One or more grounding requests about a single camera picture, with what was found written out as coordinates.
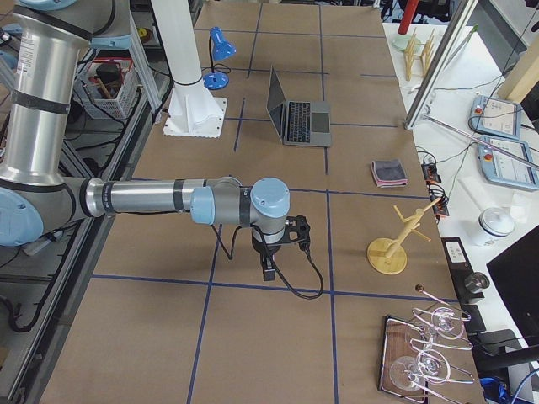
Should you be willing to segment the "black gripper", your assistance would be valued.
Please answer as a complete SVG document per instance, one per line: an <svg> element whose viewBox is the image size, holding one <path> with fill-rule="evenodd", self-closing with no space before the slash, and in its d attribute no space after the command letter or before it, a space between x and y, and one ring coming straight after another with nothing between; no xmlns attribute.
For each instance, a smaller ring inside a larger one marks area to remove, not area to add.
<svg viewBox="0 0 539 404"><path fill-rule="evenodd" d="M252 230L252 246L259 253L260 267L264 281L275 280L275 254L280 250L280 245L267 243L258 229Z"/></svg>

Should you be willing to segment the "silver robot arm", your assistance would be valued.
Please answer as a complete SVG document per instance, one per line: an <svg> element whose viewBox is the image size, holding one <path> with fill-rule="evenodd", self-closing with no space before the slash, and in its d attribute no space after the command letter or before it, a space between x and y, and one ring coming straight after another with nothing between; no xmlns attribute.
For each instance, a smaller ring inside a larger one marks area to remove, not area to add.
<svg viewBox="0 0 539 404"><path fill-rule="evenodd" d="M129 3L18 1L13 13L23 32L1 163L2 245L33 242L85 217L187 212L200 224L250 228L263 276L272 280L274 255L291 229L290 192L277 178L244 186L232 177L106 182L59 174L79 54L130 45Z"/></svg>

